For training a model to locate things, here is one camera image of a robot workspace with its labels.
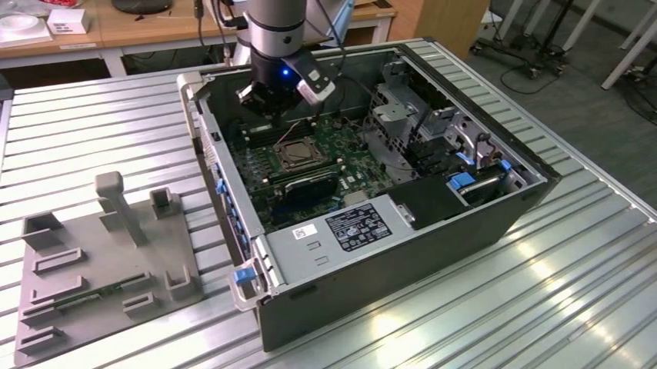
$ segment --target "aluminum table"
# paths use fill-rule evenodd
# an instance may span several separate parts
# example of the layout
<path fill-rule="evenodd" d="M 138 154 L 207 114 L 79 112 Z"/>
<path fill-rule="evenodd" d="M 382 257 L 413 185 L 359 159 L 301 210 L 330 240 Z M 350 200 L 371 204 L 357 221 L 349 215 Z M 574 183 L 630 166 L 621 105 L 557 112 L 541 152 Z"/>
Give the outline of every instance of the aluminum table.
<path fill-rule="evenodd" d="M 255 316 L 234 307 L 226 283 L 228 251 L 175 93 L 184 70 L 18 91 L 0 131 L 0 368 L 14 362 L 19 220 L 99 211 L 91 178 L 111 169 L 126 177 L 130 202 L 163 185 L 183 195 L 207 297 L 38 367 L 657 364 L 654 210 L 443 47 L 406 43 L 564 175 L 500 242 L 265 353 Z"/>

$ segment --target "motherboard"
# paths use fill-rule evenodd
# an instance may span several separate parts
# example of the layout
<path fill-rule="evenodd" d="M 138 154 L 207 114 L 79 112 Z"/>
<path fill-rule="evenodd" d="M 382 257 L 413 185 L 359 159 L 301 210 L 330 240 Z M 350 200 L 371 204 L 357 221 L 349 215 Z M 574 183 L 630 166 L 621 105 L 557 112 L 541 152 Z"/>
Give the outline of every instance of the motherboard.
<path fill-rule="evenodd" d="M 362 139 L 363 120 L 301 121 L 228 146 L 267 232 L 339 210 L 394 186 Z"/>

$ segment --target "white box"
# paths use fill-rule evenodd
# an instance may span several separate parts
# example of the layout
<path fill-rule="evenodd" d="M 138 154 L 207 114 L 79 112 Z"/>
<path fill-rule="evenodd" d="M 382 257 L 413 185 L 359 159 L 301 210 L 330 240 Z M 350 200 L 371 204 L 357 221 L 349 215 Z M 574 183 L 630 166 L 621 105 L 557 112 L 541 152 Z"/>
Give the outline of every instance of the white box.
<path fill-rule="evenodd" d="M 38 26 L 28 33 L 0 32 L 0 48 L 12 48 L 48 41 L 52 41 L 52 37 L 43 19 L 39 19 Z"/>
<path fill-rule="evenodd" d="M 90 29 L 90 17 L 84 9 L 52 9 L 48 28 L 54 35 L 79 35 Z"/>

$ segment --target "sticker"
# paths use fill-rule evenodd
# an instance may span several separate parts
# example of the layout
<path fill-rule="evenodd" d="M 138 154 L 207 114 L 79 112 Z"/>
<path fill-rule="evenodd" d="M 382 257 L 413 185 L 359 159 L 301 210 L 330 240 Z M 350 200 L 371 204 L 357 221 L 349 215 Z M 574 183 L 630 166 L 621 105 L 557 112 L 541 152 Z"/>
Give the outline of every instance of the sticker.
<path fill-rule="evenodd" d="M 303 237 L 313 236 L 318 233 L 318 229 L 315 228 L 315 224 L 309 224 L 302 228 L 297 228 L 291 233 L 295 236 L 295 240 L 301 240 Z"/>
<path fill-rule="evenodd" d="M 76 48 L 95 48 L 95 42 L 91 42 L 88 44 L 74 44 L 74 45 L 62 45 L 60 46 L 62 50 L 74 50 Z"/>
<path fill-rule="evenodd" d="M 354 251 L 393 234 L 371 204 L 365 204 L 326 219 L 345 251 Z"/>

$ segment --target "table leg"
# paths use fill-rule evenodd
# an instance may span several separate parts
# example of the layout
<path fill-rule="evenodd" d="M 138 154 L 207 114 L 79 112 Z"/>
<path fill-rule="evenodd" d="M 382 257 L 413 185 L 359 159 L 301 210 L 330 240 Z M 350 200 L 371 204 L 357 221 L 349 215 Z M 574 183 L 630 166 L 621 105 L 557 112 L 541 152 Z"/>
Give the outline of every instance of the table leg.
<path fill-rule="evenodd" d="M 573 33 L 570 33 L 570 36 L 566 40 L 566 43 L 564 44 L 564 51 L 569 51 L 573 48 L 573 45 L 576 44 L 577 40 L 580 39 L 580 36 L 582 35 L 584 29 L 586 28 L 588 23 L 590 22 L 593 15 L 596 14 L 597 6 L 600 5 L 601 0 L 593 0 L 590 5 L 586 8 L 586 12 L 582 15 L 582 18 L 580 19 L 580 22 L 577 23 L 577 26 L 574 27 Z"/>
<path fill-rule="evenodd" d="M 648 42 L 650 42 L 654 35 L 657 35 L 657 19 L 653 21 L 653 25 L 648 28 L 648 31 L 644 33 L 644 36 L 641 36 L 641 38 L 638 39 L 637 44 L 628 52 L 624 60 L 621 61 L 621 63 L 618 63 L 618 66 L 616 67 L 614 71 L 610 73 L 609 77 L 602 83 L 602 88 L 605 90 L 609 90 L 610 87 L 614 85 L 620 76 L 625 73 L 630 64 L 634 62 L 634 59 L 637 58 L 638 54 L 641 54 L 644 48 L 646 48 Z"/>
<path fill-rule="evenodd" d="M 620 46 L 621 49 L 628 50 L 630 44 L 634 42 L 637 39 L 637 36 L 641 32 L 644 32 L 644 29 L 646 28 L 648 23 L 650 22 L 654 13 L 657 12 L 657 2 L 653 4 L 650 7 L 650 10 L 648 11 L 646 15 L 641 19 L 641 21 L 637 24 L 637 27 L 633 29 L 633 33 L 629 34 L 628 38 L 625 39 L 624 44 Z"/>
<path fill-rule="evenodd" d="M 377 27 L 374 28 L 374 34 L 371 36 L 373 44 L 379 44 L 381 42 L 386 42 L 389 40 L 391 22 L 393 22 L 393 18 L 379 19 L 379 22 L 377 23 Z"/>
<path fill-rule="evenodd" d="M 112 77 L 126 77 L 126 66 L 123 65 L 123 52 L 120 48 L 107 48 L 100 51 L 100 56 L 104 59 L 104 65 Z"/>
<path fill-rule="evenodd" d="M 538 22 L 541 18 L 544 17 L 545 10 L 548 9 L 548 5 L 550 5 L 552 0 L 542 0 L 541 3 L 538 4 L 538 8 L 536 9 L 536 13 L 532 16 L 530 24 L 526 25 L 525 35 L 532 35 L 534 33 L 536 26 L 538 25 Z"/>
<path fill-rule="evenodd" d="M 513 0 L 512 8 L 509 9 L 509 13 L 506 14 L 506 17 L 504 17 L 502 25 L 500 26 L 500 38 L 502 39 L 506 37 L 506 32 L 509 32 L 509 29 L 512 28 L 517 11 L 520 10 L 524 2 L 525 0 Z"/>

